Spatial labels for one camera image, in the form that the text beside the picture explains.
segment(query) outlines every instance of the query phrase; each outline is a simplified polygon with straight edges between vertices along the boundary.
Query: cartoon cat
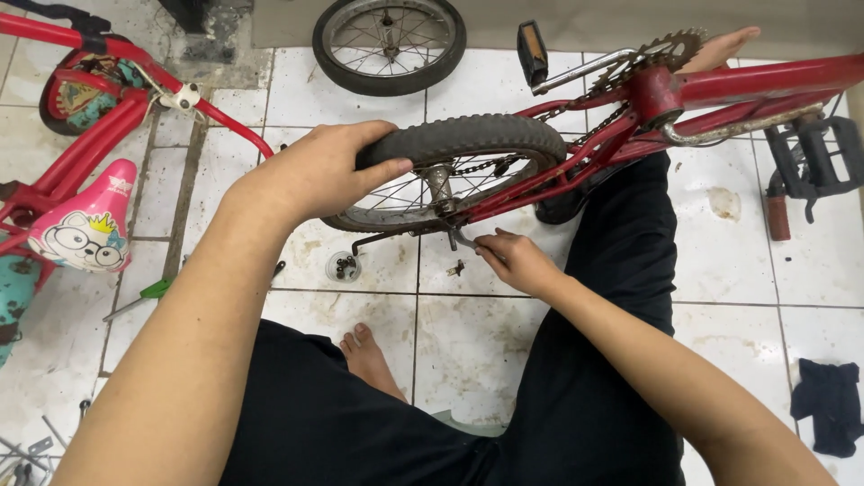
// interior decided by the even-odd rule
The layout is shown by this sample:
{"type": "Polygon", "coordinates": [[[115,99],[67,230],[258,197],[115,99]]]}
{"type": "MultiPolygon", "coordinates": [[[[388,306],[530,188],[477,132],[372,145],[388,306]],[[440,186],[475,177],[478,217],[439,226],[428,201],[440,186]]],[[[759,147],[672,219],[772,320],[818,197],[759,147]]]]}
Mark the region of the cartoon cat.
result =
{"type": "Polygon", "coordinates": [[[111,213],[67,214],[60,224],[48,227],[40,238],[31,236],[30,246],[57,265],[87,272],[113,272],[125,266],[129,244],[117,231],[111,213]]]}

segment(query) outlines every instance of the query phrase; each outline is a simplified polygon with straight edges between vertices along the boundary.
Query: brown grip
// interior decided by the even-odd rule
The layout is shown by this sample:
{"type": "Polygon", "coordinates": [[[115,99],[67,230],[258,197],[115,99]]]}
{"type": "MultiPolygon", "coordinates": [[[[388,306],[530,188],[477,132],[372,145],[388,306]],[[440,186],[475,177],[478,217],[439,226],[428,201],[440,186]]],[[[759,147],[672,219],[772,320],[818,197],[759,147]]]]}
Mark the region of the brown grip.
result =
{"type": "Polygon", "coordinates": [[[792,239],[789,233],[789,218],[786,217],[786,195],[766,197],[768,203],[768,232],[773,241],[792,239]]]}

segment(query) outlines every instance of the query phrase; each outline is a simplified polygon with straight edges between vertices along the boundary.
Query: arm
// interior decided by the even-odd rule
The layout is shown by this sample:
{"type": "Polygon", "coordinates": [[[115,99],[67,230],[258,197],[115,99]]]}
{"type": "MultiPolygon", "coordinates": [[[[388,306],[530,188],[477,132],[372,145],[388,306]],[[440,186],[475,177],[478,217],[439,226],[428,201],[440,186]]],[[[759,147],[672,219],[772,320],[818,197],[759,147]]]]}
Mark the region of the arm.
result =
{"type": "Polygon", "coordinates": [[[528,238],[496,231],[476,240],[478,254],[501,280],[552,306],[591,341],[693,444],[718,485],[835,484],[798,437],[721,370],[565,275],[528,238]]]}
{"type": "Polygon", "coordinates": [[[320,126],[232,185],[93,403],[54,484],[219,482],[285,240],[410,170],[410,161],[390,160],[354,171],[357,151],[395,129],[320,126]]]}

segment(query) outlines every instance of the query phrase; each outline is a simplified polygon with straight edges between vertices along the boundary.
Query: black cloth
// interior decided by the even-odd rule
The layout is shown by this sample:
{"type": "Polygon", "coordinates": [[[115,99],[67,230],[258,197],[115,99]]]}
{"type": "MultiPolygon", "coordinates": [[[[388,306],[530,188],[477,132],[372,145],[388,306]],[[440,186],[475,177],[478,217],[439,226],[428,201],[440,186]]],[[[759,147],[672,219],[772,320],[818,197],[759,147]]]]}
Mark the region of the black cloth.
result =
{"type": "Polygon", "coordinates": [[[858,365],[823,365],[798,360],[801,383],[792,390],[795,420],[813,416],[813,451],[852,457],[855,440],[864,435],[858,397],[858,365]]]}
{"type": "MultiPolygon", "coordinates": [[[[655,154],[594,191],[565,272],[671,336],[669,164],[655,154]]],[[[498,438],[367,386],[326,337],[262,321],[221,484],[673,485],[679,451],[669,425],[554,310],[498,438]]]]}

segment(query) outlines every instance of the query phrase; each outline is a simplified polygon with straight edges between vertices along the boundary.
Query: black pedal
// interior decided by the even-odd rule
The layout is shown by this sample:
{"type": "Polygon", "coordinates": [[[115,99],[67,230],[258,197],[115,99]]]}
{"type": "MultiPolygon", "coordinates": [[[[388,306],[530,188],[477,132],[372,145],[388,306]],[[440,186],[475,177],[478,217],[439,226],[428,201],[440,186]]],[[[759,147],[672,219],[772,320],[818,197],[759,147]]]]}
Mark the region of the black pedal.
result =
{"type": "Polygon", "coordinates": [[[824,120],[800,125],[797,129],[784,132],[777,127],[765,130],[777,170],[783,178],[786,194],[795,199],[806,199],[804,210],[807,222],[813,223],[813,205],[820,197],[844,194],[864,185],[864,145],[858,125],[843,117],[830,117],[824,120]],[[829,152],[823,133],[834,131],[838,151],[829,152]],[[789,146],[789,139],[798,138],[800,154],[803,154],[803,169],[798,165],[801,156],[796,157],[789,146]],[[840,181],[831,157],[841,155],[847,181],[840,181]]]}
{"type": "Polygon", "coordinates": [[[516,52],[519,53],[519,63],[522,64],[528,86],[534,87],[546,81],[549,76],[549,55],[540,36],[537,21],[529,20],[519,24],[516,52]]]}

